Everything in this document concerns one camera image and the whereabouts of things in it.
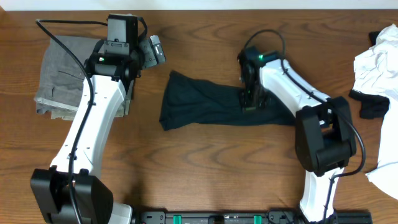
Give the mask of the black Nike t-shirt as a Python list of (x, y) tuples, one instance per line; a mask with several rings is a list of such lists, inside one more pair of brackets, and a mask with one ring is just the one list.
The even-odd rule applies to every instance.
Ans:
[(163, 130), (198, 124), (231, 126), (293, 126), (293, 114), (273, 95), (264, 109), (245, 112), (239, 102), (241, 89), (186, 77), (171, 71), (164, 91), (159, 122)]

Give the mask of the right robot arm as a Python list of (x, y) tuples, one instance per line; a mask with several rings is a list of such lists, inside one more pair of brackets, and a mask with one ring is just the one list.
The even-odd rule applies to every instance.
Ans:
[(306, 82), (277, 51), (245, 47), (238, 54), (243, 111), (269, 110), (271, 97), (294, 118), (295, 153), (305, 169), (300, 210), (307, 223), (333, 223), (336, 182), (356, 154), (348, 102), (331, 98)]

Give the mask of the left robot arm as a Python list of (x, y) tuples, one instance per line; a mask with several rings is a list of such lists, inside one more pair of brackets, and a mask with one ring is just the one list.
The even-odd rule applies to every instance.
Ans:
[(104, 147), (119, 106), (141, 71), (166, 61), (159, 38), (139, 31), (132, 14), (110, 14), (107, 36), (78, 65), (83, 93), (67, 138), (48, 169), (36, 169), (30, 186), (46, 223), (136, 222), (130, 205), (114, 201), (102, 183)]

